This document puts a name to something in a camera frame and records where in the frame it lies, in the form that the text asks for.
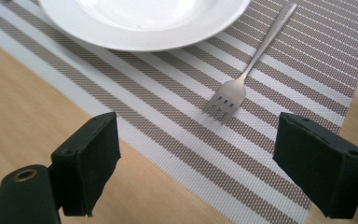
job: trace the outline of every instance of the placemat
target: placemat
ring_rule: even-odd
[[[241,74],[284,2],[254,0],[193,46],[129,53],[67,35],[36,1],[0,1],[0,47],[92,116],[116,111],[123,141],[233,222],[301,223],[311,202],[271,159],[278,117],[339,132],[358,84],[358,0],[294,1],[235,117],[220,125],[201,112]]]

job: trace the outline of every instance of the metal ring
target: metal ring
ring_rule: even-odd
[[[36,174],[37,174],[36,169],[26,169],[26,170],[16,173],[13,176],[13,180],[16,182],[23,182],[23,181],[33,178],[34,176],[36,176]]]

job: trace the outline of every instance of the screw hole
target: screw hole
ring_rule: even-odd
[[[62,153],[63,154],[71,154],[73,151],[71,150],[71,149],[68,149],[68,148],[66,148],[66,149],[64,149],[63,151],[62,151]]]
[[[350,150],[349,153],[350,153],[352,156],[358,156],[358,152],[357,152],[357,151]]]
[[[23,182],[33,178],[37,174],[36,169],[28,169],[21,172],[16,173],[13,176],[13,180],[16,182]]]

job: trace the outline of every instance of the fork handle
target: fork handle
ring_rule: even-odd
[[[252,68],[257,63],[258,59],[261,55],[266,51],[269,47],[269,44],[274,40],[275,36],[280,32],[283,26],[289,21],[292,14],[295,12],[297,5],[295,3],[287,2],[282,8],[281,12],[278,14],[275,22],[272,24],[271,28],[269,28],[268,33],[264,37],[263,42],[260,44],[260,47],[255,52],[255,56],[246,67],[246,70],[242,73],[242,75],[238,78],[242,83],[245,81],[246,77],[249,75]]]

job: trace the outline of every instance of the table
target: table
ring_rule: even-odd
[[[50,153],[90,115],[0,49],[0,179],[22,166],[49,165]],[[340,132],[358,146],[358,88]],[[228,223],[128,143],[92,219],[63,223]],[[311,208],[307,222],[326,221]]]

